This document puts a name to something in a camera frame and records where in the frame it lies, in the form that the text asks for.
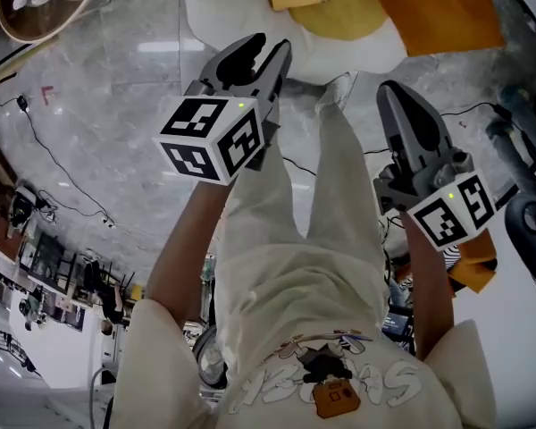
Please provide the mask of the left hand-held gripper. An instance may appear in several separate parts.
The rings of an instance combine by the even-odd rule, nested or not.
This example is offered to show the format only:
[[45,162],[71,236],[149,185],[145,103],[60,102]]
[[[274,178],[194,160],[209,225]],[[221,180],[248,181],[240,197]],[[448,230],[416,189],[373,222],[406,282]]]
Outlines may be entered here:
[[[292,62],[291,44],[283,39],[255,72],[265,43],[265,34],[255,33],[224,48],[153,124],[153,141],[179,176],[227,186],[242,169],[262,168],[278,129],[271,113]],[[251,82],[240,96],[218,89]]]

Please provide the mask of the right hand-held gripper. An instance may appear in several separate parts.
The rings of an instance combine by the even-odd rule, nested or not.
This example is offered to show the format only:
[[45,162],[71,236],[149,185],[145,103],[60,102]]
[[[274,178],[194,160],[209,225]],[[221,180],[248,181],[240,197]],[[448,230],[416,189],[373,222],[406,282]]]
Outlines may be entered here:
[[[407,214],[438,251],[478,237],[496,213],[495,203],[471,155],[451,149],[439,112],[397,81],[382,82],[377,106],[393,160],[373,180],[381,212]],[[419,161],[441,154],[424,168]]]

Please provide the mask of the person's right forearm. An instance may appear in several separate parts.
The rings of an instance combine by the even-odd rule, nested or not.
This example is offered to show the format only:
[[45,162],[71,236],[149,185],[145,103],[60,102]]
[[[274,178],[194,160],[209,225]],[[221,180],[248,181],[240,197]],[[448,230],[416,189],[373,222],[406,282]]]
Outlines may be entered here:
[[401,222],[413,277],[416,357],[425,360],[455,325],[451,288],[444,256],[408,214],[401,215]]

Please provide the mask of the person's cream trousers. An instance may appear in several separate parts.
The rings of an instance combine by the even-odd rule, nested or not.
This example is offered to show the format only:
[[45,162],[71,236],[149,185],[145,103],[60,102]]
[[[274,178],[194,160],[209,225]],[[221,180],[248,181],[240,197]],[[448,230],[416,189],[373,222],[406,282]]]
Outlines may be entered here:
[[343,307],[386,312],[389,290],[374,194],[363,149],[335,104],[324,105],[321,155],[306,236],[297,229],[292,186],[279,146],[271,146],[261,171],[237,178],[222,216],[216,266],[216,306],[242,307],[254,288],[298,273],[320,284]]

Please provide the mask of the person's white shoe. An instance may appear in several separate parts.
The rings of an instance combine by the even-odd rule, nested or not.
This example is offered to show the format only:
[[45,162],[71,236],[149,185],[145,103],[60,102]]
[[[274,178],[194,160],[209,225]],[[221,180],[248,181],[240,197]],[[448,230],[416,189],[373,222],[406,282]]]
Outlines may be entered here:
[[354,82],[355,77],[350,72],[345,72],[332,80],[325,86],[322,96],[316,102],[315,111],[319,113],[330,106],[336,106],[342,111],[347,104]]

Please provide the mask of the yellow round cushion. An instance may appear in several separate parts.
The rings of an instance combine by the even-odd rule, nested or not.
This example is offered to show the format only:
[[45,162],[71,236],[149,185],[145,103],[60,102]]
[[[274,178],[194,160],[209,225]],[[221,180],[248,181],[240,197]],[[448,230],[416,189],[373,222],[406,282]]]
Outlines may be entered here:
[[380,0],[326,0],[291,8],[289,14],[312,34],[342,41],[365,38],[388,19]]

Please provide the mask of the dark teal rolled mat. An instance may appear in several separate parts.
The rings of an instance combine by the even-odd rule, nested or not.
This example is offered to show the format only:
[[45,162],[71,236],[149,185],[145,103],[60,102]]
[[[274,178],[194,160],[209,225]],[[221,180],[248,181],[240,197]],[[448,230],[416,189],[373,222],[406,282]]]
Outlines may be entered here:
[[509,111],[511,117],[492,121],[485,130],[486,134],[518,188],[536,196],[536,175],[511,139],[511,133],[515,130],[514,122],[530,141],[536,154],[536,105],[530,93],[517,85],[504,87],[499,94],[498,104]]

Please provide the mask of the black white striped cloth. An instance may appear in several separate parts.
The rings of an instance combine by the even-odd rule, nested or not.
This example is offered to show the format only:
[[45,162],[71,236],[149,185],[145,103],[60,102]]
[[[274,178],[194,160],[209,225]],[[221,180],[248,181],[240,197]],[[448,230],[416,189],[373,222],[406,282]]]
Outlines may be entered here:
[[461,259],[461,253],[457,245],[445,248],[441,251],[441,254],[443,255],[447,271]]

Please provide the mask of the orange storage box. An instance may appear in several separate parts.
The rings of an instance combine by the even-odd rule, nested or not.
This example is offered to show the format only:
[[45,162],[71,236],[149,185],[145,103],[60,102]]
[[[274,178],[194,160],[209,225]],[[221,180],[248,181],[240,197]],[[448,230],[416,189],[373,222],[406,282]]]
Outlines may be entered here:
[[453,295],[462,289],[480,293],[496,274],[497,251],[488,229],[457,245],[458,260],[447,270]]

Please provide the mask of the black wheeled stand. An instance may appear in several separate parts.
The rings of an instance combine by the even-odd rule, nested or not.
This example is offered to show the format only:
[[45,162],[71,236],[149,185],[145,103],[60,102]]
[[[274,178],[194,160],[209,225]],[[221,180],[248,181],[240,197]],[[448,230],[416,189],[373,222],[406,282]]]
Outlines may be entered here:
[[536,283],[536,196],[521,192],[507,204],[505,227],[519,257]]

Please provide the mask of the black monitor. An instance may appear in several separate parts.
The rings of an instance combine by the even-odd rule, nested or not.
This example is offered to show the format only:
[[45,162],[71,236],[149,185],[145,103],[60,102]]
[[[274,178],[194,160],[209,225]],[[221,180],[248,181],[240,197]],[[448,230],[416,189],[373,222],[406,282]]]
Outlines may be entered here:
[[414,340],[413,316],[389,312],[381,332],[392,341],[410,343]]

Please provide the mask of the white and black device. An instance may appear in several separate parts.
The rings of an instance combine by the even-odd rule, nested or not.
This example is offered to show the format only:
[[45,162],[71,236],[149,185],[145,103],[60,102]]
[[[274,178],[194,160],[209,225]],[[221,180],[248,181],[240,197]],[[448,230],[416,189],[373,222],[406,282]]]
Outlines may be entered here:
[[18,186],[9,207],[8,221],[15,230],[22,230],[35,211],[50,208],[51,205],[24,185]]

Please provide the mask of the person's cream printed T-shirt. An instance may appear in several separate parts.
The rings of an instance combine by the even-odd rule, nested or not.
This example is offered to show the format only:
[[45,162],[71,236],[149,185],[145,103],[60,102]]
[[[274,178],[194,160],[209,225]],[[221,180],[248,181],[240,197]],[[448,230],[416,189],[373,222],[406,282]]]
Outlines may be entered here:
[[218,273],[220,402],[199,392],[197,361],[172,316],[133,312],[112,429],[494,429],[475,324],[424,359],[380,330],[386,286],[367,263],[329,253],[243,257]]

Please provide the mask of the black metal railing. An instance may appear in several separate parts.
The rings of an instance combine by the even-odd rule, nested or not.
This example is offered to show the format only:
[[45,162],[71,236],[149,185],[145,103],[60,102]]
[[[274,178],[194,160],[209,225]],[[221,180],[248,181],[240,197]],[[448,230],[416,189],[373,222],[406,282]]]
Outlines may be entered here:
[[0,363],[6,364],[8,361],[16,364],[11,369],[14,374],[19,372],[19,368],[24,369],[29,374],[38,374],[36,367],[20,342],[10,333],[0,330]]

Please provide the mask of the black metal frame table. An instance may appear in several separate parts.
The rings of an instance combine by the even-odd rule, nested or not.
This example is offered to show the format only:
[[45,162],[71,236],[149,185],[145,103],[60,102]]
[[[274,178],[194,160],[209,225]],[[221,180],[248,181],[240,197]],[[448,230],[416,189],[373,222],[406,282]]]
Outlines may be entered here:
[[113,263],[100,258],[93,250],[77,253],[66,249],[57,238],[41,234],[38,242],[26,242],[19,254],[20,267],[28,272],[28,277],[37,285],[40,294],[41,315],[67,324],[81,331],[87,313],[103,320],[99,295],[120,286],[124,307],[121,324],[130,324],[132,308],[136,300],[130,288],[133,277],[118,276],[113,271]]

